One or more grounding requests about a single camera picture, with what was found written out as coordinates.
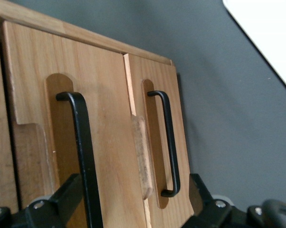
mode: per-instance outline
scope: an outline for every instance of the black plastic part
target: black plastic part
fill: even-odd
[[[56,99],[69,101],[72,108],[78,159],[83,179],[87,226],[89,228],[102,228],[101,203],[85,99],[77,92],[62,92],[56,95]]]
[[[207,206],[210,202],[212,202],[213,198],[212,198],[210,192],[208,191],[206,185],[202,181],[199,174],[197,174],[197,173],[190,174],[190,177],[193,178],[193,180],[194,180],[194,182],[195,182],[195,184],[199,190],[200,196],[201,196],[202,201],[203,201],[203,206],[204,207]]]
[[[225,207],[218,207],[217,202],[223,202]],[[231,210],[231,205],[226,201],[214,199],[199,214],[199,218],[211,223],[213,227],[221,227],[221,225],[230,221]]]
[[[254,226],[254,227],[264,227],[264,221],[262,218],[262,211],[260,211],[261,213],[258,214],[256,212],[257,209],[261,208],[261,206],[250,206],[247,209],[247,223]]]
[[[170,102],[168,95],[163,91],[150,91],[147,93],[148,96],[160,96],[163,104],[167,143],[170,158],[171,175],[173,182],[173,190],[162,190],[162,197],[173,197],[175,196],[181,188],[179,168],[177,164],[176,148],[175,148],[175,136],[173,131],[172,116],[170,109]]]
[[[55,205],[62,223],[67,224],[82,198],[82,178],[72,174],[49,201]]]
[[[224,207],[218,207],[216,202],[220,201]],[[192,216],[182,228],[220,228],[231,218],[231,205],[223,200],[211,201],[199,214]]]
[[[60,217],[48,200],[38,200],[25,209],[26,220],[30,228],[65,228]]]
[[[286,216],[286,203],[269,199],[262,205],[263,220],[268,228],[286,228],[286,221],[282,214]]]
[[[0,228],[7,226],[11,220],[11,211],[7,207],[0,208]]]

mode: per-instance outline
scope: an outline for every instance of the white surface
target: white surface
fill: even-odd
[[[223,3],[286,84],[286,0]]]

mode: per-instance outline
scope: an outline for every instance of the wooden cabinet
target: wooden cabinet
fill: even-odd
[[[57,93],[75,91],[87,104],[104,227],[181,227],[193,209],[171,61],[5,1],[0,1],[0,29],[10,116],[9,133],[0,73],[0,138],[6,140],[0,166],[7,167],[0,182],[12,197],[0,206],[15,212],[17,204],[25,207],[52,194],[79,172],[71,108],[55,100]],[[144,79],[170,98],[181,180],[173,198],[159,194],[172,188],[167,139],[157,98],[156,131],[148,122]],[[85,227],[83,204],[68,226]]]

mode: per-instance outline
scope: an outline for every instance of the black clamp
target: black clamp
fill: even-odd
[[[65,228],[82,197],[82,178],[72,174],[48,200],[37,200],[13,215],[1,207],[0,228]]]

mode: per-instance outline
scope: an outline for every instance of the door handle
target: door handle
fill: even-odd
[[[102,228],[101,203],[85,99],[77,92],[62,92],[56,95],[56,100],[69,101],[72,109],[78,160],[83,180],[87,226]]]
[[[167,135],[167,143],[168,143],[168,150],[169,150],[171,175],[172,175],[172,182],[173,182],[173,189],[172,190],[167,190],[167,189],[162,190],[161,196],[162,197],[173,197],[180,191],[181,182],[180,182],[179,168],[178,168],[178,164],[177,164],[177,156],[176,156],[176,148],[175,148],[175,136],[174,136],[173,125],[172,125],[172,116],[171,116],[169,97],[164,91],[159,91],[159,90],[147,92],[147,95],[148,96],[158,95],[158,96],[160,96],[160,98],[162,100],[165,127],[166,127],[166,135]]]

